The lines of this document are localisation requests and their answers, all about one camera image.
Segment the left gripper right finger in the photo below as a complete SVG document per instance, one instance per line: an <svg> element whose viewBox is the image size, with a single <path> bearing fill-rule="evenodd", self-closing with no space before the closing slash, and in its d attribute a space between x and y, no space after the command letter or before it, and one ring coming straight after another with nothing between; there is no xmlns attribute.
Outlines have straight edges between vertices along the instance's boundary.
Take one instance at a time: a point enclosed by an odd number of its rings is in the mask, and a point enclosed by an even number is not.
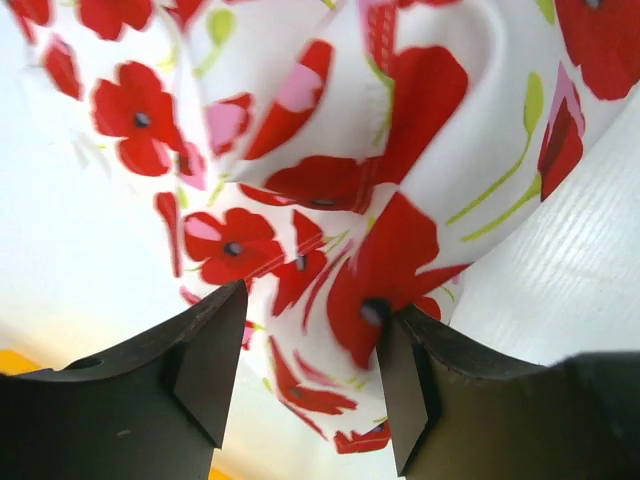
<svg viewBox="0 0 640 480"><path fill-rule="evenodd" d="M386 321L377 357L403 478L639 475L635 351L537 365L408 307Z"/></svg>

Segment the white red poppy skirt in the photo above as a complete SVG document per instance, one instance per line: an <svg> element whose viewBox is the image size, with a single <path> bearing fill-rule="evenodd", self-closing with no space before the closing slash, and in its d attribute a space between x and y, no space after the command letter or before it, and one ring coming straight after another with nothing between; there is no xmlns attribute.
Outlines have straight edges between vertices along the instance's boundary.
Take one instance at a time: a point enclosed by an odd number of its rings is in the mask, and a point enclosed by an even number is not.
<svg viewBox="0 0 640 480"><path fill-rule="evenodd" d="M1 194L18 306L88 281L150 294L93 181L147 214L187 304L243 281L243 354L340 454L391 438L373 364L584 158L639 84L635 1L5 1Z"/></svg>

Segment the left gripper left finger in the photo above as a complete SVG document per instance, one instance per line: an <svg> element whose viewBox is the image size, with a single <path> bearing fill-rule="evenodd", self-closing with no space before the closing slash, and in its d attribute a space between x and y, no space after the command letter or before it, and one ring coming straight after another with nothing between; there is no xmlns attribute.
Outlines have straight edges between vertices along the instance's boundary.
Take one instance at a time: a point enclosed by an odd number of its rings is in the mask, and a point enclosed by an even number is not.
<svg viewBox="0 0 640 480"><path fill-rule="evenodd" d="M222 446L248 294L227 284L64 369L1 379L5 479L205 479Z"/></svg>

